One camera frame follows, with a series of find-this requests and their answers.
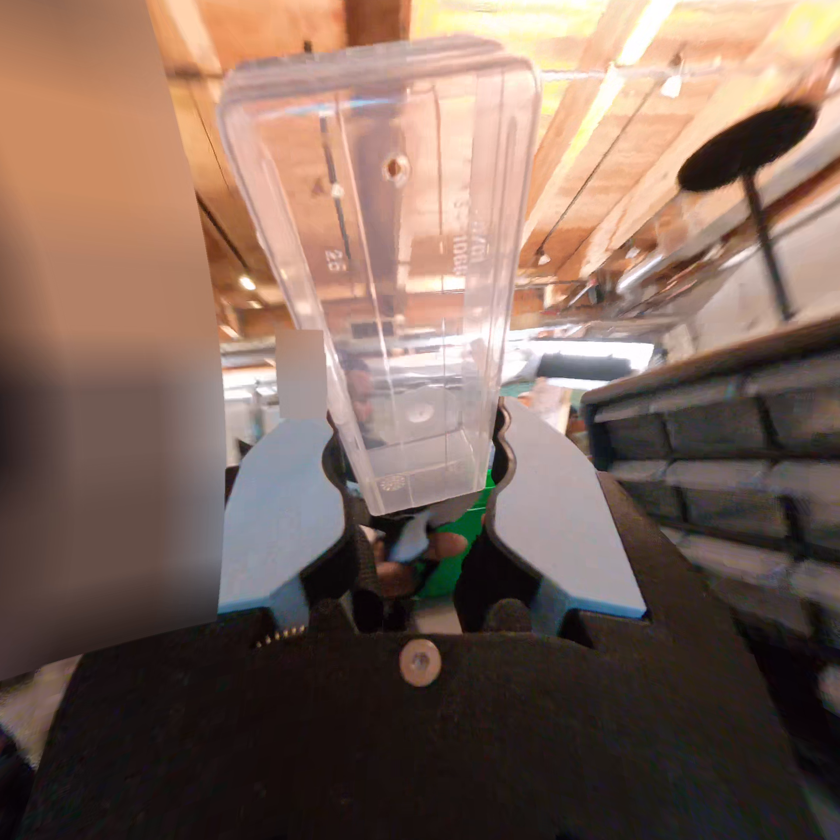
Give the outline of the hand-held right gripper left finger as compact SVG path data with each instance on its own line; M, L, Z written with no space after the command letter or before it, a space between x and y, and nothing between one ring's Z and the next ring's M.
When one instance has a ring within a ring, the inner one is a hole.
M309 625L302 574L342 538L340 490L322 465L325 419L285 419L239 464L224 511L218 614L266 608L281 631Z

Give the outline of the green plastic bin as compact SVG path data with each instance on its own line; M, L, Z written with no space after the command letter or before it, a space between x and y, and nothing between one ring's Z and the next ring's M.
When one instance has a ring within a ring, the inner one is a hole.
M439 527L441 532L455 533L467 541L467 548L457 555L448 557L433 565L425 561L424 571L427 572L423 586L415 594L418 601L428 601L452 595L461 572L463 560L482 529L483 517L486 514L487 502L495 482L489 469L486 473L486 486L471 506L459 518L449 521Z

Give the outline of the clear plastic drawer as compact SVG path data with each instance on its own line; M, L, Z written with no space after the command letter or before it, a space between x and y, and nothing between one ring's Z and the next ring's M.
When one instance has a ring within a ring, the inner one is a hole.
M474 35L240 64L217 125L371 515L483 490L542 99Z

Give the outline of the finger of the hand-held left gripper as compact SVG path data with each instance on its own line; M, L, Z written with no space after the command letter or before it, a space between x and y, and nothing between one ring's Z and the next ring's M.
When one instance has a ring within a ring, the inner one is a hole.
M430 509L421 509L404 516L392 544L393 563L412 563L420 559L429 546Z

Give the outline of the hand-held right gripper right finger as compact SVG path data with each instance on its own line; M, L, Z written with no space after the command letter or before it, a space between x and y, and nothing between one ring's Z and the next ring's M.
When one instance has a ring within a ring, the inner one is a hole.
M647 606L596 469L560 431L517 399L500 400L497 453L509 457L486 521L536 581L532 628L558 636L572 611L639 621Z

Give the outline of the black round-base stand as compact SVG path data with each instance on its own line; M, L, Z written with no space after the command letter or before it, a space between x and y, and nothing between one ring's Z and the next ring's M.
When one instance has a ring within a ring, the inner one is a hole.
M814 129L816 120L816 106L805 101L781 103L756 112L705 142L682 164L677 174L679 189L685 193L711 193L740 182L774 302L784 322L792 320L793 310L775 258L755 176L802 142Z

